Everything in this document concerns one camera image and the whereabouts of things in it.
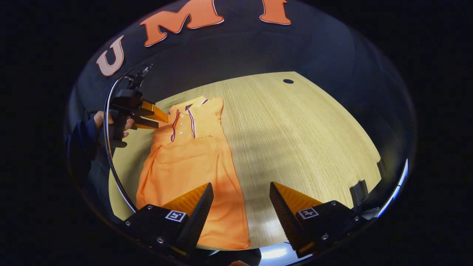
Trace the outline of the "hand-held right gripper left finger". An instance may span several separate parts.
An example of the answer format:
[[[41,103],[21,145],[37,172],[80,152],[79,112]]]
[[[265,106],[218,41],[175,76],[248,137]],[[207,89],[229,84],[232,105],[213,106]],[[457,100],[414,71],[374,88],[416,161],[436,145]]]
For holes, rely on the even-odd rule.
[[[147,204],[124,221],[133,239],[166,255],[194,252],[214,199],[211,183],[201,185],[167,204]]]

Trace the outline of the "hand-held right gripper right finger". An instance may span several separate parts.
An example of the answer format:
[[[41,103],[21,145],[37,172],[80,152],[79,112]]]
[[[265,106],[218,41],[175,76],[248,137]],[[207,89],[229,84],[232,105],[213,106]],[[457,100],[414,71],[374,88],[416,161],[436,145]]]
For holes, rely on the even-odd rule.
[[[338,201],[322,203],[277,182],[270,183],[270,200],[299,259],[337,248],[370,223]]]

